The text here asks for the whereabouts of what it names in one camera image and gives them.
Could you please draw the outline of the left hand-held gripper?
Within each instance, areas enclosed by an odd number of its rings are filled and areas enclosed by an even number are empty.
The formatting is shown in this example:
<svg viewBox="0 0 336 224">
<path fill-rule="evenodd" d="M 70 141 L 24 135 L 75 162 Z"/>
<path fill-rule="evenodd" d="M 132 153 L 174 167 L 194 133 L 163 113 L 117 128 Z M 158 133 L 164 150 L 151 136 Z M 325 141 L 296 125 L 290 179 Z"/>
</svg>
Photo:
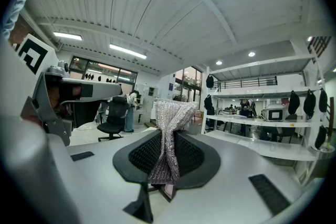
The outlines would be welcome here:
<svg viewBox="0 0 336 224">
<path fill-rule="evenodd" d="M 28 34 L 18 49 L 2 45 L 2 114 L 23 116 L 27 104 L 47 133 L 70 144 L 73 128 L 92 122 L 101 100 L 121 94 L 117 83 L 66 78 L 68 65 L 54 48 Z M 47 82 L 60 82 L 60 102 L 71 105 L 72 122 L 58 116 L 48 96 Z"/>
</svg>

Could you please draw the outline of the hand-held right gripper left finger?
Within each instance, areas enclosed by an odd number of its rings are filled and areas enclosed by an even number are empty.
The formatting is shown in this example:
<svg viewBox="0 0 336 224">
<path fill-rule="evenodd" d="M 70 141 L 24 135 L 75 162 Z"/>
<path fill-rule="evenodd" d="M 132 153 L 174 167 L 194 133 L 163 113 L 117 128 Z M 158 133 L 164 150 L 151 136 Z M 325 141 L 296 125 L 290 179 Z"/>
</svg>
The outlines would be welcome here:
<svg viewBox="0 0 336 224">
<path fill-rule="evenodd" d="M 127 182 L 113 165 L 115 153 L 155 129 L 109 142 L 60 145 L 60 174 L 80 224 L 152 224 L 146 185 Z"/>
</svg>

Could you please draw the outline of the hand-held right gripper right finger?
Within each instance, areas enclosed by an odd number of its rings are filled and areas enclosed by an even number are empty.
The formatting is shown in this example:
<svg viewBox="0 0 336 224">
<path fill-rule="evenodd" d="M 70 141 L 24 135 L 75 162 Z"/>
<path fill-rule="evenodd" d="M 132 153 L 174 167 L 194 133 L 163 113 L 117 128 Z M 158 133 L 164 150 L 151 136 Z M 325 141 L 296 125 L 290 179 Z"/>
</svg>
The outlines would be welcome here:
<svg viewBox="0 0 336 224">
<path fill-rule="evenodd" d="M 195 139 L 213 147 L 221 158 L 216 175 L 203 187 L 179 190 L 171 203 L 158 206 L 153 224 L 261 224 L 272 218 L 249 177 L 266 175 L 294 203 L 303 187 L 255 151 L 198 134 Z"/>
</svg>

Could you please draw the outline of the silver glitter cloth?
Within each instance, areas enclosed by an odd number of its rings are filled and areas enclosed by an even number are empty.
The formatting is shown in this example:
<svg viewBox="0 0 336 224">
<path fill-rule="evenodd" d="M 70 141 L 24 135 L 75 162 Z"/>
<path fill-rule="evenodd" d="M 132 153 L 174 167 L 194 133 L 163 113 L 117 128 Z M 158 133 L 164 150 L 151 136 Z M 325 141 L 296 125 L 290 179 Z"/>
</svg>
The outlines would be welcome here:
<svg viewBox="0 0 336 224">
<path fill-rule="evenodd" d="M 180 177 L 175 155 L 174 132 L 187 125 L 197 111 L 197 102 L 155 99 L 156 124 L 161 130 L 159 159 L 149 174 L 153 185 L 175 185 Z"/>
</svg>

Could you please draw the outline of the person's left forearm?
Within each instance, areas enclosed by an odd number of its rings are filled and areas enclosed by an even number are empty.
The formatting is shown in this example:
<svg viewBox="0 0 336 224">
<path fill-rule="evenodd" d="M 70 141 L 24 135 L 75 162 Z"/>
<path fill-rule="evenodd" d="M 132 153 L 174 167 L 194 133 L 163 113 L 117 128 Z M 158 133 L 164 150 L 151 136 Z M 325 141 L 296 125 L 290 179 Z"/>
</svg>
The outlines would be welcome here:
<svg viewBox="0 0 336 224">
<path fill-rule="evenodd" d="M 21 44 L 24 38 L 33 32 L 32 28 L 25 19 L 19 15 L 14 29 L 11 31 L 8 42 L 13 44 Z"/>
</svg>

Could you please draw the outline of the person's left hand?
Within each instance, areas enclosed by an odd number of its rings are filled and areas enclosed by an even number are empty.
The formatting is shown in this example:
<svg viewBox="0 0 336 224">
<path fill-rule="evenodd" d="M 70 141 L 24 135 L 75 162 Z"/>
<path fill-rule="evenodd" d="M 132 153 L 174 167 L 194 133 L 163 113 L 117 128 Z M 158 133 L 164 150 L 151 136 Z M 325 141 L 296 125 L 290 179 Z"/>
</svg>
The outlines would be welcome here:
<svg viewBox="0 0 336 224">
<path fill-rule="evenodd" d="M 60 93 L 57 86 L 51 86 L 47 89 L 49 102 L 54 110 L 60 110 Z"/>
</svg>

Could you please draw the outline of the black office chair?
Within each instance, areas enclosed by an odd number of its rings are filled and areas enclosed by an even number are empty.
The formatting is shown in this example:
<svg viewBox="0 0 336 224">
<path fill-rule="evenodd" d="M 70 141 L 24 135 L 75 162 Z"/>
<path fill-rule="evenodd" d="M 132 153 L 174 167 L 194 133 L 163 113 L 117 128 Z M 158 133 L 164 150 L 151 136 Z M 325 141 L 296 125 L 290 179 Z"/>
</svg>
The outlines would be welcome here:
<svg viewBox="0 0 336 224">
<path fill-rule="evenodd" d="M 122 138 L 120 132 L 124 130 L 125 117 L 129 109 L 127 100 L 124 97 L 113 97 L 109 102 L 109 112 L 107 115 L 107 121 L 98 125 L 97 129 L 103 133 L 107 133 L 106 137 L 99 137 L 98 141 L 102 140 L 115 140 Z"/>
</svg>

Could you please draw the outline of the dark framed window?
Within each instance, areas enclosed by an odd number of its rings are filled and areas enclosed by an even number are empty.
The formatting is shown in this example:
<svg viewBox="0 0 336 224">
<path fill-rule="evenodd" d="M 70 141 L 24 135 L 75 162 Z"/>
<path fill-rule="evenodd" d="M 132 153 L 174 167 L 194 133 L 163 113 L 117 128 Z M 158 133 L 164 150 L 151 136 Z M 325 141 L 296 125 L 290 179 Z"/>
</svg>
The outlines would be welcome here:
<svg viewBox="0 0 336 224">
<path fill-rule="evenodd" d="M 74 56 L 69 65 L 71 78 L 135 84 L 137 73 Z"/>
</svg>

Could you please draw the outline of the white metal lockers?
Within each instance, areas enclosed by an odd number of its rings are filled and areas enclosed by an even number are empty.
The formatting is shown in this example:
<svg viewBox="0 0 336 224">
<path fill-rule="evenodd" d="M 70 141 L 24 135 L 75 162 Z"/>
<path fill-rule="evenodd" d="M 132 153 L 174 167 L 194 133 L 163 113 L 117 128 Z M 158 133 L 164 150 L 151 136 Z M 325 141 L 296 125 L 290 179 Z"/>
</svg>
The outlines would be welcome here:
<svg viewBox="0 0 336 224">
<path fill-rule="evenodd" d="M 152 118 L 154 99 L 158 96 L 158 89 L 147 84 L 136 84 L 135 89 L 139 92 L 137 97 L 139 106 L 134 114 L 135 122 L 148 123 Z"/>
</svg>

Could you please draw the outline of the long ceiling light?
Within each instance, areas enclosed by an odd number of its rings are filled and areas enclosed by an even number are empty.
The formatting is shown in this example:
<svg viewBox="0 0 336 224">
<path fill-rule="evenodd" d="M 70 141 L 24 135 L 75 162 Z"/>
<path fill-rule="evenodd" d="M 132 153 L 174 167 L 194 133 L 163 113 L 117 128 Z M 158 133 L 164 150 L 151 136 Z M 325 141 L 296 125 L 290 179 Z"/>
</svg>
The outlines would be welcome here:
<svg viewBox="0 0 336 224">
<path fill-rule="evenodd" d="M 110 49 L 113 49 L 113 50 L 116 50 L 116 51 L 119 51 L 119 52 L 122 52 L 122 53 L 125 53 L 125 54 L 128 54 L 128 55 L 132 55 L 132 56 L 135 56 L 135 57 L 138 57 L 138 58 L 141 58 L 141 59 L 146 59 L 147 58 L 146 55 L 140 54 L 138 52 L 135 52 L 135 51 L 123 48 L 123 47 L 116 46 L 114 44 L 110 44 L 109 47 L 110 47 Z"/>
<path fill-rule="evenodd" d="M 53 32 L 54 36 L 60 37 L 60 38 L 68 38 L 73 40 L 82 41 L 82 37 L 80 35 L 75 34 L 68 34 L 68 33 L 62 33 L 62 32 Z"/>
</svg>

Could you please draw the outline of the white shelving rack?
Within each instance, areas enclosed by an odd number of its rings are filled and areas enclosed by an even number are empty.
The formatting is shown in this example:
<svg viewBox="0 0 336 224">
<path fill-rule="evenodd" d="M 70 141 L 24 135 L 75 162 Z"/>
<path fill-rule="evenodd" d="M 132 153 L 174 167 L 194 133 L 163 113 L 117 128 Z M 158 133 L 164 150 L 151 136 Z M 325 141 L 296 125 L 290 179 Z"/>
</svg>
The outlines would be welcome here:
<svg viewBox="0 0 336 224">
<path fill-rule="evenodd" d="M 228 67 L 210 71 L 211 75 L 221 75 L 222 80 L 218 81 L 233 81 L 248 78 L 264 78 L 276 76 L 287 76 L 291 74 L 305 74 L 307 65 L 312 64 L 317 71 L 317 77 L 323 79 L 323 72 L 319 63 L 317 55 L 295 55 L 290 57 L 282 57 L 276 59 L 269 59 L 263 61 L 256 61 L 244 65 Z M 316 97 L 320 96 L 320 89 L 325 89 L 324 83 L 307 85 L 306 83 L 299 87 L 294 86 L 264 86 L 264 87 L 249 87 L 249 88 L 235 88 L 209 91 L 212 97 L 219 99 L 227 99 L 233 97 L 235 99 L 258 99 L 258 100 L 271 100 L 289 98 L 293 90 L 300 98 L 307 95 L 310 89 Z M 300 128 L 303 129 L 303 140 L 300 145 L 286 144 L 281 146 L 279 143 L 261 141 L 258 142 L 258 147 L 254 147 L 254 151 L 262 156 L 287 159 L 295 162 L 294 170 L 297 173 L 301 185 L 306 186 L 312 180 L 312 173 L 315 169 L 317 162 L 320 158 L 322 149 L 317 150 L 314 146 L 319 127 L 322 125 L 326 114 L 319 111 L 315 107 L 313 117 L 307 119 L 296 120 L 282 120 L 282 121 L 265 121 L 263 116 L 258 119 L 246 118 L 240 115 L 221 114 L 215 111 L 214 115 L 209 115 L 204 112 L 203 126 L 201 129 L 202 134 L 206 134 L 205 122 L 207 120 L 214 120 L 214 122 L 223 121 L 228 123 L 244 124 L 250 126 L 261 127 L 285 127 L 285 128 Z"/>
</svg>

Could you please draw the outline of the white box appliance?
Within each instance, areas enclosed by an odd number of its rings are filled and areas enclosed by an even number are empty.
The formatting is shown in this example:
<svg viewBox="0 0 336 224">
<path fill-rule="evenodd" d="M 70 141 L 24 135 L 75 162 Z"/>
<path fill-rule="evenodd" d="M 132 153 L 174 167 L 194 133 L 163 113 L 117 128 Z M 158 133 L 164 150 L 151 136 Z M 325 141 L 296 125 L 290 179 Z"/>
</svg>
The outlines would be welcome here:
<svg viewBox="0 0 336 224">
<path fill-rule="evenodd" d="M 282 104 L 270 104 L 263 109 L 265 121 L 282 121 L 284 119 L 285 107 Z"/>
</svg>

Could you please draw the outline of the black railing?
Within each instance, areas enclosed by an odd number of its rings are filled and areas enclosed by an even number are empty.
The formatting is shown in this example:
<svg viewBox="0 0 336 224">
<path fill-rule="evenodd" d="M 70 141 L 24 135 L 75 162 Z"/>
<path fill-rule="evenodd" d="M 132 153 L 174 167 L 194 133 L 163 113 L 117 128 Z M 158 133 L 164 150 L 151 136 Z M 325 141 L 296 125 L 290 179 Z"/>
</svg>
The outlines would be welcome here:
<svg viewBox="0 0 336 224">
<path fill-rule="evenodd" d="M 277 86 L 278 80 L 276 76 L 264 78 L 248 78 L 233 81 L 217 81 L 214 87 L 219 91 L 224 89 L 235 88 L 249 88 L 249 87 L 264 87 L 264 86 Z"/>
</svg>

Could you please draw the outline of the person's light blue clothing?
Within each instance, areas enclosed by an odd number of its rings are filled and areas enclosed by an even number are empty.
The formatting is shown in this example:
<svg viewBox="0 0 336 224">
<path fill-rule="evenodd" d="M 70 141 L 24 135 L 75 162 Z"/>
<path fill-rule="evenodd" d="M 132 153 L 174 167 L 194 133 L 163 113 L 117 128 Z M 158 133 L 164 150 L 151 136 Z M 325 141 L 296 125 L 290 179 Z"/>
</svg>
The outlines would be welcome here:
<svg viewBox="0 0 336 224">
<path fill-rule="evenodd" d="M 0 23 L 2 34 L 6 40 L 9 40 L 9 36 L 25 3 L 26 0 L 10 0 Z"/>
</svg>

